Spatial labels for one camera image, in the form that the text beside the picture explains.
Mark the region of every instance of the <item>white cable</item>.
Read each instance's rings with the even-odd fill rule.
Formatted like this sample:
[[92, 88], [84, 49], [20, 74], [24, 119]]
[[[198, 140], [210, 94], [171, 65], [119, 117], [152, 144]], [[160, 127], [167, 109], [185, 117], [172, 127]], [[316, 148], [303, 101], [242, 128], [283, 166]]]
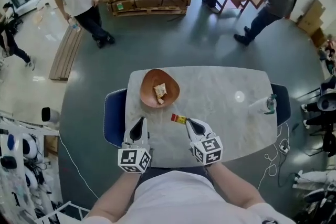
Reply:
[[68, 151], [68, 149], [67, 149], [67, 147], [65, 146], [65, 144], [63, 143], [63, 141], [62, 141], [62, 137], [61, 137], [61, 134], [60, 134], [60, 132], [58, 132], [58, 135], [59, 135], [59, 139], [60, 139], [60, 141], [61, 141], [61, 143], [62, 143], [62, 145], [63, 145], [63, 147], [66, 149], [66, 151], [67, 151], [67, 153], [68, 153], [68, 155], [69, 155], [69, 157], [70, 157], [70, 160], [72, 161], [72, 163], [73, 163], [73, 165], [76, 167], [76, 169], [77, 169], [77, 171], [78, 171], [78, 174], [79, 174], [79, 176], [84, 180], [84, 182], [85, 182], [85, 184], [86, 184], [86, 186], [89, 188], [89, 190], [93, 193], [93, 195], [95, 195], [96, 196], [96, 198], [97, 199], [99, 199], [99, 197], [95, 194], [95, 192], [89, 187], [89, 185], [88, 185], [88, 183], [86, 183], [86, 181], [85, 181], [85, 179], [84, 179], [84, 177], [82, 176], [82, 174], [80, 173], [80, 171], [79, 171], [79, 169], [78, 169], [78, 167], [77, 167], [77, 165], [75, 164], [75, 162], [74, 162], [74, 160], [71, 158], [71, 155], [70, 155], [70, 153], [69, 153], [69, 151]]
[[[286, 122], [286, 125], [287, 125], [287, 130], [288, 130], [288, 139], [286, 139], [286, 138], [285, 138], [285, 139], [282, 139], [281, 142], [280, 142], [280, 144], [279, 144], [279, 148], [278, 148], [278, 149], [277, 149], [275, 143], [273, 144], [275, 150], [277, 151], [277, 154], [275, 155], [275, 157], [274, 157], [273, 159], [271, 159], [271, 158], [269, 157], [268, 153], [265, 154], [265, 159], [269, 160], [269, 166], [265, 169], [264, 175], [263, 175], [263, 177], [261, 178], [261, 180], [260, 180], [260, 182], [259, 182], [258, 190], [259, 190], [259, 188], [260, 188], [261, 182], [263, 182], [263, 180], [264, 180], [264, 178], [265, 178], [265, 176], [266, 176], [266, 172], [267, 172], [267, 170], [268, 170], [268, 175], [269, 175], [270, 177], [274, 177], [274, 176], [277, 175], [277, 173], [278, 173], [277, 165], [276, 165], [276, 164], [273, 164], [272, 162], [278, 157], [278, 155], [279, 155], [279, 151], [280, 151], [280, 146], [282, 145], [282, 143], [283, 143], [284, 141], [287, 141], [287, 143], [288, 143], [288, 151], [289, 151], [289, 126], [288, 126], [287, 122]], [[282, 126], [280, 126], [280, 133], [277, 135], [277, 138], [281, 135], [281, 131], [282, 131]], [[275, 173], [274, 173], [274, 174], [271, 174], [271, 173], [270, 173], [270, 170], [271, 170], [272, 167], [274, 167], [274, 169], [275, 169]]]

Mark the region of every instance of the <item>snack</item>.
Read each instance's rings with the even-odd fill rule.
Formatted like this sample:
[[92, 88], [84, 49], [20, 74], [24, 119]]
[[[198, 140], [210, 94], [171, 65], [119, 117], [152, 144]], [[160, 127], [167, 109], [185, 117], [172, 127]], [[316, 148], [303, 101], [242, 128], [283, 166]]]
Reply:
[[187, 122], [187, 118], [184, 117], [184, 116], [179, 116], [179, 115], [176, 115], [176, 114], [172, 114], [171, 121], [181, 123], [181, 124], [185, 124]]
[[157, 101], [159, 102], [159, 104], [163, 104], [164, 101], [162, 100], [162, 97], [167, 94], [167, 90], [166, 90], [166, 84], [163, 83], [161, 85], [155, 86], [154, 87], [155, 90], [155, 94], [156, 94], [156, 98]]

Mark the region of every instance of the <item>white marble table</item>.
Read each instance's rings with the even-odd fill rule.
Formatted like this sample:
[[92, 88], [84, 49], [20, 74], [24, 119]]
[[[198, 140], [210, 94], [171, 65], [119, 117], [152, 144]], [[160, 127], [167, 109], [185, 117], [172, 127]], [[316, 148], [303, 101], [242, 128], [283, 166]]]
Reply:
[[148, 70], [131, 73], [125, 125], [147, 118], [152, 167], [200, 165], [189, 151], [185, 125], [171, 121], [172, 113], [208, 123], [220, 136], [223, 162], [257, 152], [277, 139], [277, 117], [251, 114], [248, 106], [272, 93], [265, 72], [232, 67], [161, 68], [180, 86], [179, 98], [167, 108], [153, 109], [140, 100], [140, 85]]

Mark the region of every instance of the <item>floor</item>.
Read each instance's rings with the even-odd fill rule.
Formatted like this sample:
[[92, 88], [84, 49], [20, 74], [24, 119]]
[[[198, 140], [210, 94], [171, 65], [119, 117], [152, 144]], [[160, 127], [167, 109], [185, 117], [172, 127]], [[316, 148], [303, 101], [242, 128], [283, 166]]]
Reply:
[[[106, 30], [114, 34], [117, 44], [98, 49], [86, 33], [76, 56], [64, 97], [60, 133], [73, 160], [93, 191], [100, 196], [119, 177], [117, 149], [103, 138], [105, 96], [126, 88], [131, 72], [141, 69], [171, 66], [230, 66], [267, 72], [270, 81], [285, 85], [290, 94], [292, 117], [288, 121], [291, 150], [277, 177], [266, 176], [260, 192], [265, 200], [287, 216], [293, 216], [300, 206], [302, 192], [293, 190], [289, 173], [319, 170], [326, 166], [320, 154], [309, 158], [303, 151], [318, 147], [320, 138], [310, 138], [303, 125], [298, 99], [324, 80], [316, 50], [307, 36], [294, 23], [278, 21], [263, 31], [249, 47], [238, 44], [234, 33], [243, 33], [256, 15], [252, 6], [239, 17], [237, 10], [220, 16], [211, 14], [201, 0], [192, 0], [185, 17], [135, 16], [111, 17], [100, 6]], [[284, 125], [279, 143], [287, 137]], [[268, 167], [264, 158], [276, 154], [270, 146], [253, 155], [226, 163], [232, 171], [258, 186]], [[64, 201], [91, 208], [96, 201], [65, 148], [59, 148], [60, 180]]]
[[15, 41], [36, 61], [35, 70], [25, 67], [16, 56], [5, 59], [0, 71], [0, 109], [17, 120], [42, 124], [41, 109], [49, 106], [61, 111], [66, 83], [48, 79], [51, 65], [68, 27], [58, 9], [46, 7], [23, 17]]

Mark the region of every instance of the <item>gray floor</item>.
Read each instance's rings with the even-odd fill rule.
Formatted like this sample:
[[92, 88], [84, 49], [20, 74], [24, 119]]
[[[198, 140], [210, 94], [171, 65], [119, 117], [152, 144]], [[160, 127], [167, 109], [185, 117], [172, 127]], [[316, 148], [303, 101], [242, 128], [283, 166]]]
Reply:
[[[294, 23], [278, 21], [265, 29], [249, 47], [238, 44], [234, 33], [243, 33], [256, 11], [249, 6], [238, 17], [237, 10], [228, 10], [219, 17], [211, 14], [201, 0], [192, 0], [187, 15], [135, 16], [112, 18], [102, 5], [101, 14], [106, 30], [115, 35], [117, 45], [98, 49], [88, 33], [76, 56], [61, 115], [61, 136], [83, 177], [100, 196], [119, 177], [117, 150], [103, 138], [105, 96], [126, 88], [129, 75], [135, 70], [171, 66], [230, 66], [267, 72], [271, 82], [283, 84], [291, 97], [290, 129], [302, 121], [296, 98], [317, 88], [323, 81], [321, 66], [314, 46]], [[287, 136], [282, 128], [278, 143]], [[302, 124], [290, 136], [291, 151], [281, 169], [281, 183], [288, 174], [300, 169], [323, 169], [325, 155], [307, 157], [302, 150], [317, 142], [308, 136]], [[258, 186], [269, 162], [273, 146], [226, 165]], [[59, 148], [59, 165], [64, 201], [71, 200], [91, 208], [95, 196], [85, 186], [63, 146]], [[278, 188], [277, 177], [266, 177], [260, 192], [280, 212], [292, 216], [300, 205], [300, 191], [291, 189], [292, 177]]]

